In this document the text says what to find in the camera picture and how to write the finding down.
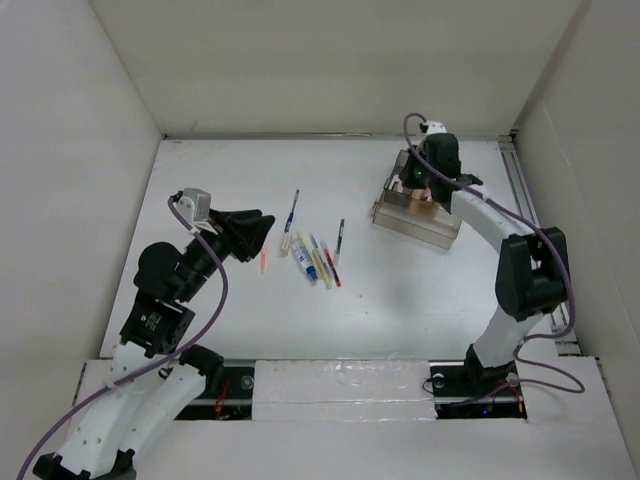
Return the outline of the blue ballpoint pen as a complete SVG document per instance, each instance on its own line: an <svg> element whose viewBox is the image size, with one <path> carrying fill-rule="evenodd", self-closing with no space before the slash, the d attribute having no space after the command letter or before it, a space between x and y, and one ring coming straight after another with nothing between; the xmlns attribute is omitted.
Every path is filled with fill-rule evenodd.
<svg viewBox="0 0 640 480"><path fill-rule="evenodd" d="M300 194L300 190L297 189L295 191L295 194L294 194L294 198L293 198L293 202L292 202L292 206L291 206L290 212L289 212L288 217L286 219L286 223L285 223L285 227L284 227L284 232L285 233L288 233L290 231L290 229L291 229L291 225L292 225L293 220L294 220L296 205L297 205L297 202L298 202L298 199L299 199L299 194Z"/></svg>

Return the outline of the blue white glue tube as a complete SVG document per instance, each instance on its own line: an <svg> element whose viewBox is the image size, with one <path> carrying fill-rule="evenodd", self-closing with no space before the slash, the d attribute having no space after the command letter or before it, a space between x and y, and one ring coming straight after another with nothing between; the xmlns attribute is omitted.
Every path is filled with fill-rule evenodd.
<svg viewBox="0 0 640 480"><path fill-rule="evenodd" d="M293 239L292 251L310 281L313 283L317 282L318 275L313 264L313 260L311 259L304 242L299 237Z"/></svg>

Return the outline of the yellow highlighter pen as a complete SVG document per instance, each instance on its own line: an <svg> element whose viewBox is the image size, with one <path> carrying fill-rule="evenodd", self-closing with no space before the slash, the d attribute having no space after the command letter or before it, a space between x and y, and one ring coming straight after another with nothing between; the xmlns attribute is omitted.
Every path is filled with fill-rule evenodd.
<svg viewBox="0 0 640 480"><path fill-rule="evenodd" d="M289 254L291 248L292 236L290 232L285 232L282 237L282 242L280 246L280 252L283 257L286 257Z"/></svg>
<svg viewBox="0 0 640 480"><path fill-rule="evenodd" d="M317 241L315 240L315 238L314 238L314 236L312 234L309 234L309 239L310 239L310 242L311 242L311 245L312 245L312 249L313 249L312 253L314 255L314 260L318 264L318 269L319 269L319 272L320 272L320 276L321 276L321 278L322 278L322 280L323 280L323 282L325 284L325 287L327 289L331 289L332 288L332 280L331 280L331 277L330 277L329 273L327 272L327 268L325 267L322 254L321 254L320 249L319 249L319 245L318 245Z"/></svg>

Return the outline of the clear compartment desk organizer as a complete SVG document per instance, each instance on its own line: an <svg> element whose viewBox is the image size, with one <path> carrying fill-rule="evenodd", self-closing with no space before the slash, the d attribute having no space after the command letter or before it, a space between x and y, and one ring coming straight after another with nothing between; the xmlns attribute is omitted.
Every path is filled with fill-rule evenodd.
<svg viewBox="0 0 640 480"><path fill-rule="evenodd" d="M423 190L413 194L403 186L400 173L408 158L400 150L390 175L372 209L372 222L431 245L450 249L457 239L462 220L435 202L421 201Z"/></svg>

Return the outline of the red gel pen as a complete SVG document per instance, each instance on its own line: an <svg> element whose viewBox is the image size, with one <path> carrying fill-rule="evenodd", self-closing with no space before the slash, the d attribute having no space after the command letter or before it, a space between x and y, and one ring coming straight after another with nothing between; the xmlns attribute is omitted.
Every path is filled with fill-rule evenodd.
<svg viewBox="0 0 640 480"><path fill-rule="evenodd" d="M341 280L339 278L339 275L337 273L336 266L334 264L334 261L333 261L333 258L331 256L331 254L329 252L328 245L327 245L326 241L321 240L320 246L322 248L322 251L323 251L323 254L325 256L325 259L326 259L326 261L328 263L329 270L330 270L331 275L333 277L334 283L335 283L336 287L340 288L342 286L342 282L341 282Z"/></svg>

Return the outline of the black gel pen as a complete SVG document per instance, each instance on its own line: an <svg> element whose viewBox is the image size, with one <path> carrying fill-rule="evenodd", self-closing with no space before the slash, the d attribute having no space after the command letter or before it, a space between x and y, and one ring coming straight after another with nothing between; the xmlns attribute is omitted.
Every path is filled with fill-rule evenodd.
<svg viewBox="0 0 640 480"><path fill-rule="evenodd" d="M333 257L336 265L339 264L339 259L340 259L340 255L341 255L343 238L344 238L345 223L346 223L346 221L345 221L344 218L340 220L339 229L338 229L338 235L337 235L337 240L336 240L336 246L335 246L335 249L334 249L334 257Z"/></svg>

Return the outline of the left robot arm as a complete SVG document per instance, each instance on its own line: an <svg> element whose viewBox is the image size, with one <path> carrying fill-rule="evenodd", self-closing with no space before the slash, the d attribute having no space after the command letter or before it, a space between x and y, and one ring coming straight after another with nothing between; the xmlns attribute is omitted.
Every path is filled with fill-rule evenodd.
<svg viewBox="0 0 640 480"><path fill-rule="evenodd" d="M147 246L134 277L137 293L120 332L103 387L77 404L86 411L65 443L38 458L40 479L133 479L140 459L198 396L222 387L224 359L182 340L195 317L187 307L223 261L249 262L261 251L275 219L259 210L211 210L206 228L179 251L167 242Z"/></svg>

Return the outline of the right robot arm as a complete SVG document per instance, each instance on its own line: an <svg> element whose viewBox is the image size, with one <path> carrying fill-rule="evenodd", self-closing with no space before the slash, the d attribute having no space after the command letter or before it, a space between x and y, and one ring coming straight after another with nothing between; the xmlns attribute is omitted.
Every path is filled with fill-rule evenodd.
<svg viewBox="0 0 640 480"><path fill-rule="evenodd" d="M447 132L409 143L401 179L426 186L445 211L470 225L498 254L497 308L466 352L454 381L459 406L493 397L523 383L515 372L534 327L560 304L572 303L567 242L556 228L542 229L493 200L475 175L461 170L459 142Z"/></svg>

